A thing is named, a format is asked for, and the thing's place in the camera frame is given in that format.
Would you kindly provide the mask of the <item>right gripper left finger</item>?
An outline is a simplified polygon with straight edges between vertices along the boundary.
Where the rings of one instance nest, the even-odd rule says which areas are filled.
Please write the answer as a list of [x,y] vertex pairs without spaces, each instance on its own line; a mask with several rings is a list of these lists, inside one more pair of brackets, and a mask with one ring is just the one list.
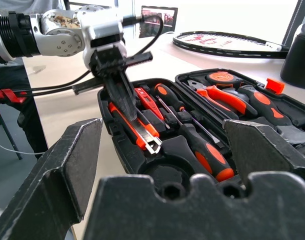
[[88,207],[102,127],[92,118],[66,128],[0,215],[0,240],[65,240]]

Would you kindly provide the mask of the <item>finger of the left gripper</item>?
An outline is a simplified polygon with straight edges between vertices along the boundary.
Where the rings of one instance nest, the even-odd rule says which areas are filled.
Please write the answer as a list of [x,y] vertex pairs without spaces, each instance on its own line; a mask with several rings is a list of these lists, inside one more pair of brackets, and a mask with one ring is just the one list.
[[124,71],[120,72],[120,109],[123,111],[127,119],[137,118],[136,100],[134,96],[134,87],[129,82]]
[[107,92],[108,92],[108,95],[109,95],[111,101],[123,113],[123,111],[121,110],[121,105],[120,105],[121,96],[122,96],[120,93],[120,83],[121,83],[120,74],[110,74],[107,77],[107,80],[105,81],[105,87],[107,89]]

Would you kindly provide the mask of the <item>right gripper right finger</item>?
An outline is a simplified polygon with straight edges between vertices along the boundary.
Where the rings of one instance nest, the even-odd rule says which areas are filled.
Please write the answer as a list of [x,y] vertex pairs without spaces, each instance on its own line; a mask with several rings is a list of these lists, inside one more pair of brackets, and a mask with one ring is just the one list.
[[305,181],[305,155],[272,127],[261,123],[224,120],[232,158],[245,183],[254,172],[289,172]]

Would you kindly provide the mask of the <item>orange voltage tester pen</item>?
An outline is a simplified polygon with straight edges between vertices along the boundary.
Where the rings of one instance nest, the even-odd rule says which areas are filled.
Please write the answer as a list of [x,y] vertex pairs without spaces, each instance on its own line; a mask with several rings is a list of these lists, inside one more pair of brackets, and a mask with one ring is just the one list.
[[137,96],[139,97],[142,105],[147,109],[151,110],[160,120],[164,121],[165,118],[160,112],[158,106],[154,102],[154,100],[150,97],[150,95],[142,88],[137,87],[134,89]]

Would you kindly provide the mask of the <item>orange black utility knife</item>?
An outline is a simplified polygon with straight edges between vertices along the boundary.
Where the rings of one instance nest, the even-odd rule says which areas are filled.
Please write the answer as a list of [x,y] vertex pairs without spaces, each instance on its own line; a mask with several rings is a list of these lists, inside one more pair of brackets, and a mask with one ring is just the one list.
[[137,118],[133,121],[128,120],[112,102],[109,103],[108,109],[138,147],[151,155],[159,153],[163,143],[160,135],[138,108]]

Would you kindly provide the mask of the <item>long orange black screwdriver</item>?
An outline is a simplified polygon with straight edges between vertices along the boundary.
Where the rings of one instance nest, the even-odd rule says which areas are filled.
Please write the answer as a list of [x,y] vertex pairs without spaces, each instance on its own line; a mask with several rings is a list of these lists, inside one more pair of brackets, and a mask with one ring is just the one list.
[[[177,112],[189,112],[186,110],[185,104],[179,100],[177,95],[166,85],[158,83],[154,87],[155,94],[159,96],[167,105],[172,106]],[[221,141],[211,134],[205,127],[203,127],[193,116],[192,121],[207,135],[209,136],[215,144]]]

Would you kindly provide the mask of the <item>short orange black screwdriver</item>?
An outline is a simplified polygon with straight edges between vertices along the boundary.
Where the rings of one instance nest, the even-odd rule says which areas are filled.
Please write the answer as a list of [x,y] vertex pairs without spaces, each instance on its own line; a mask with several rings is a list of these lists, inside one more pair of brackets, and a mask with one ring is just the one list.
[[186,138],[189,147],[202,166],[215,177],[218,182],[234,177],[234,171],[224,156],[198,134],[194,125],[191,123],[181,123],[166,103],[159,96],[156,96],[156,98],[162,106],[176,118],[180,125],[178,133]]

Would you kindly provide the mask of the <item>black tool case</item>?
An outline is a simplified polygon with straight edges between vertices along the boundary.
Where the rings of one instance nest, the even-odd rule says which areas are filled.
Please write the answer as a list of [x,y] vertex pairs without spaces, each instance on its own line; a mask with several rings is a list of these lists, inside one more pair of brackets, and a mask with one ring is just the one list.
[[[153,178],[155,189],[157,191],[164,193],[166,187],[169,187],[170,191],[174,194],[185,194],[189,186],[189,179],[194,174],[207,174],[215,179],[215,177],[213,177],[197,160],[193,151],[189,147],[186,138],[179,134],[178,130],[180,125],[176,118],[169,113],[156,98],[158,95],[155,93],[155,86],[157,84],[164,84],[177,95],[180,101],[184,103],[185,110],[189,113],[177,112],[171,105],[166,105],[175,113],[181,123],[193,124],[197,133],[213,145],[223,155],[230,167],[233,169],[233,177],[221,182],[215,179],[216,182],[225,193],[234,193],[236,197],[242,195],[240,188],[243,183],[233,160],[229,141],[222,127],[225,120],[233,119],[210,105],[188,85],[188,80],[194,80],[206,87],[214,86],[209,83],[205,77],[207,74],[219,71],[228,72],[242,79],[244,82],[242,86],[253,86],[257,91],[272,100],[276,104],[277,108],[284,115],[290,118],[292,124],[296,128],[305,132],[305,104],[284,94],[284,84],[279,81],[269,79],[267,81],[268,85],[264,86],[262,83],[242,75],[241,73],[231,69],[222,68],[182,73],[176,76],[174,82],[163,78],[144,79],[136,82],[134,87],[143,88],[156,103],[164,117],[164,120],[160,120],[150,109],[146,109],[135,92],[137,108],[158,131],[159,138],[162,141],[161,149],[157,154],[150,154],[147,150],[142,150],[135,144],[120,122],[111,115],[109,111],[109,103],[112,103],[112,101],[108,96],[107,91],[103,89],[98,93],[98,104],[103,121],[107,127],[108,133],[112,137],[115,150],[126,173],[149,175]],[[250,100],[248,96],[238,92],[240,87],[217,88],[224,92],[233,94],[249,103]],[[277,128],[259,113],[255,118],[246,117],[234,108],[230,107],[227,103],[220,100],[217,100],[217,102],[237,114],[239,116],[238,120],[268,125],[277,132]],[[220,142],[215,144],[213,140],[193,122],[192,117],[194,117],[212,135],[219,139]],[[305,155],[305,143],[291,145]]]

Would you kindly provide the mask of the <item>claw hammer with orange grip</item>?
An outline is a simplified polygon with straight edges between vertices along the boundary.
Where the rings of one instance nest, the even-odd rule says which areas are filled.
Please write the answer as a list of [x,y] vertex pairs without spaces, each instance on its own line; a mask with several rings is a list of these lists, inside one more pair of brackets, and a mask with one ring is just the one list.
[[295,127],[291,119],[284,115],[267,96],[256,90],[252,85],[241,86],[237,91],[248,96],[249,104],[268,122],[273,124],[279,135],[287,142],[292,145],[305,143],[305,131]]

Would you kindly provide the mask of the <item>orange black tape measure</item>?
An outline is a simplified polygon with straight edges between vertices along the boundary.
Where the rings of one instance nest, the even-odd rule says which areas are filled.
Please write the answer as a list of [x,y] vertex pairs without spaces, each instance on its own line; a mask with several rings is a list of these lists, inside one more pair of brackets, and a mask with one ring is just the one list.
[[218,88],[239,88],[244,84],[244,81],[241,78],[226,71],[209,73],[206,75],[205,79]]

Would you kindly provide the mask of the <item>black padded bag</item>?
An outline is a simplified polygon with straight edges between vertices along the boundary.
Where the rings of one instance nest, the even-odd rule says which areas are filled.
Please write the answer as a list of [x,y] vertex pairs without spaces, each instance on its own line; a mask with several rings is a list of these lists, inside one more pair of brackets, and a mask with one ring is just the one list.
[[305,24],[297,29],[297,35],[283,63],[280,77],[290,85],[305,89]]

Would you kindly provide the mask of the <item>red and black stand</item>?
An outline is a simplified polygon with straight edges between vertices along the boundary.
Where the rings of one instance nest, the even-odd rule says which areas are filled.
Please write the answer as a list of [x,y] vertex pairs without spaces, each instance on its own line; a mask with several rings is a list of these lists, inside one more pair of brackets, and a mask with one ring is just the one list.
[[[19,97],[17,96],[11,89],[1,89],[0,90],[0,99],[6,99],[8,102],[10,103],[16,103],[16,104],[22,104],[25,100],[26,100],[26,97],[25,95],[27,94],[26,92],[21,92],[21,94],[24,94],[24,97]],[[11,146],[14,150],[14,153],[17,155],[17,158],[19,160],[22,160],[22,155],[21,153],[19,152],[18,148],[17,148],[17,145],[9,131],[9,129],[7,128],[7,125],[0,113],[0,126],[3,128],[9,142],[11,143]]]

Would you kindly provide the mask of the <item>black tennis racket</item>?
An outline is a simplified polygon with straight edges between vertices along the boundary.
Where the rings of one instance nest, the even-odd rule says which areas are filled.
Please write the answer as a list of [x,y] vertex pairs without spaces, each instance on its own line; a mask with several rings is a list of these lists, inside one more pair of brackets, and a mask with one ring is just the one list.
[[260,38],[218,31],[183,32],[172,43],[191,52],[230,58],[285,59],[290,50]]

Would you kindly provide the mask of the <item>orange handled pliers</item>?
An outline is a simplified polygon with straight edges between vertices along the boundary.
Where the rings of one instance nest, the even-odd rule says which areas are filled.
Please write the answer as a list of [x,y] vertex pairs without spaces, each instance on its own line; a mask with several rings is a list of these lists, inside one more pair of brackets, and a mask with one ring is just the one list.
[[193,88],[195,92],[200,95],[210,105],[217,110],[224,113],[227,117],[233,120],[239,120],[239,116],[226,106],[217,102],[217,100],[228,104],[233,109],[237,110],[242,115],[248,118],[255,118],[258,116],[258,111],[252,107],[245,100],[233,95],[231,93],[218,89],[215,85],[205,86],[200,82],[189,79],[187,81],[189,87]]

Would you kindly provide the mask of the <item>dark window frame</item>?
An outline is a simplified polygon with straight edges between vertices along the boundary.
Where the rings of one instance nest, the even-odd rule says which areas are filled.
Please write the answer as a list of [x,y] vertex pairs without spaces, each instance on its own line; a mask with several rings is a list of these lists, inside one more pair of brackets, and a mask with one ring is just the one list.
[[282,40],[282,45],[289,47],[292,44],[293,37],[297,28],[305,19],[305,0],[297,0],[292,17]]

